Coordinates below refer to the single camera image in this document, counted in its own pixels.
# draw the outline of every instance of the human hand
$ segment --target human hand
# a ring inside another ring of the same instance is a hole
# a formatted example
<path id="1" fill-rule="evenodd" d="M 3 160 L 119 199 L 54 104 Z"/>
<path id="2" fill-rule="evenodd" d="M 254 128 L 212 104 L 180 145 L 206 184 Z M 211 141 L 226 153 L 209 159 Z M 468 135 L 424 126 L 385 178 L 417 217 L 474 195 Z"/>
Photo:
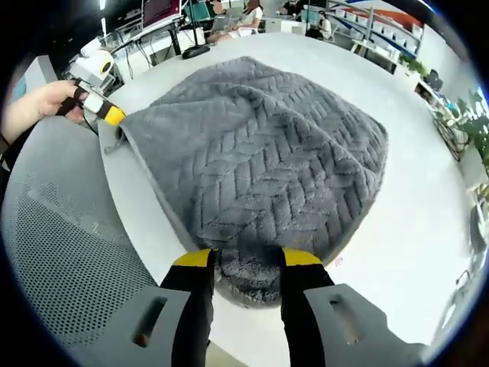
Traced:
<path id="1" fill-rule="evenodd" d="M 64 100 L 68 97 L 73 98 L 76 89 L 73 81 L 59 80 L 42 86 L 27 95 L 31 99 L 32 108 L 37 110 L 37 120 L 45 116 L 56 115 Z M 85 100 L 87 96 L 88 93 L 82 93 L 80 100 Z M 73 122 L 82 122 L 83 110 L 75 106 L 66 114 L 66 117 Z"/>

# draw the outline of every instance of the herringbone pattern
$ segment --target herringbone pattern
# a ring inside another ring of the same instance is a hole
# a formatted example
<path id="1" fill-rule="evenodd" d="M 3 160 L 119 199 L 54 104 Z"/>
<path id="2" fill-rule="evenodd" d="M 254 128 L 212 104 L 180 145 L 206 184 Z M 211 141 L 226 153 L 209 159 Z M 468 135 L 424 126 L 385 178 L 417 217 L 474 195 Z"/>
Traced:
<path id="1" fill-rule="evenodd" d="M 217 279 L 251 303 L 278 298 L 264 248 L 327 259 L 381 184 L 387 133 L 334 93 L 241 58 L 200 70 L 122 127 Z"/>

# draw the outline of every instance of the gray mesh panel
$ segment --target gray mesh panel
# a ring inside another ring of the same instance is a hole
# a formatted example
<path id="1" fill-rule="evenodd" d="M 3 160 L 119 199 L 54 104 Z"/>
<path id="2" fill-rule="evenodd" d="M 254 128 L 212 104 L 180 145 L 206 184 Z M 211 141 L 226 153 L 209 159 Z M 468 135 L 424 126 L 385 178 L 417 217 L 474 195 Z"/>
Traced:
<path id="1" fill-rule="evenodd" d="M 62 118 L 42 121 L 18 157 L 2 235 L 22 290 L 65 345 L 88 345 L 154 281 L 133 249 L 105 179 L 99 142 Z"/>

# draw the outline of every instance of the gray towel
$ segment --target gray towel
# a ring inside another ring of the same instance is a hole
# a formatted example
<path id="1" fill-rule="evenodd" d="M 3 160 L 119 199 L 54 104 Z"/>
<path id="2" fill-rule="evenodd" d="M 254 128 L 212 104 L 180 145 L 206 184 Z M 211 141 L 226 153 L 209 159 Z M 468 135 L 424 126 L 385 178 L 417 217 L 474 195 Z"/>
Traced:
<path id="1" fill-rule="evenodd" d="M 249 57 L 195 72 L 121 127 L 162 205 L 199 247 L 222 250 L 217 289 L 251 307 L 280 299 L 277 246 L 323 261 L 342 249 L 387 155 L 370 116 Z"/>

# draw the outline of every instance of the perforated metal surface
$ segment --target perforated metal surface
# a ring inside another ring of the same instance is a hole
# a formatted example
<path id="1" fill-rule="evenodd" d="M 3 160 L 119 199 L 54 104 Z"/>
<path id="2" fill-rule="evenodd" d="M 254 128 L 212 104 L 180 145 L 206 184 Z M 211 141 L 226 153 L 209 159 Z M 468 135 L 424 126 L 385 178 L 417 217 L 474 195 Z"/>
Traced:
<path id="1" fill-rule="evenodd" d="M 154 281 L 112 202 L 91 131 L 64 119 L 32 132 L 8 183 L 2 235 L 21 289 L 65 345 L 88 345 Z"/>

